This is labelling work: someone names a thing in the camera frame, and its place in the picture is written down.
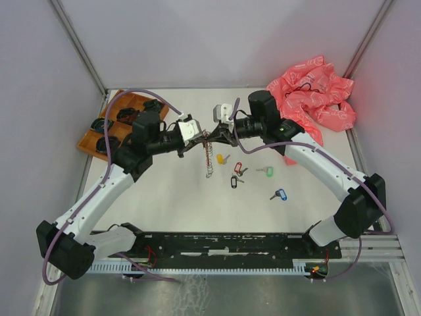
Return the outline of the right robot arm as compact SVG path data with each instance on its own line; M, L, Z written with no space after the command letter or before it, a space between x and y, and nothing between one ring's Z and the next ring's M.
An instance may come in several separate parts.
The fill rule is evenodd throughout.
M259 90L248 97L250 113L238 118L238 105L222 104L213 109L217 127L207 140L240 146L245 138L259 137L261 149L271 148L299 163L319 179L340 202L336 213L312 225L303 239L302 250L318 257L330 242L343 237L357 239L385 214L385 181L368 176L330 155L305 129L283 118L270 92Z

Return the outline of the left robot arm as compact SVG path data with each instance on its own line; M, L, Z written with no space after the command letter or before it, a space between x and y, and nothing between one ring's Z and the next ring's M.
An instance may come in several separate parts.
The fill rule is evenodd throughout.
M141 231L131 224L96 236L91 231L114 201L152 165L154 155L176 151L182 156L203 134L191 115L181 114L170 131L161 129L164 124L157 113L141 112L88 193L55 222L38 225L36 236L44 258L42 275L46 284L52 284L47 277L48 264L76 280L97 259L123 251L137 257L145 251L145 240L138 236Z

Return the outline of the key with black tag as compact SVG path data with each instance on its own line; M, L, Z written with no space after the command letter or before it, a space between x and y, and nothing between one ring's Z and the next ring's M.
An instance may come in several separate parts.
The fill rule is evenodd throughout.
M236 189L238 187L238 184L242 183L244 184L245 182L241 179L240 176L238 176L237 174L233 173L231 175L231 179L230 179L230 186L233 189Z

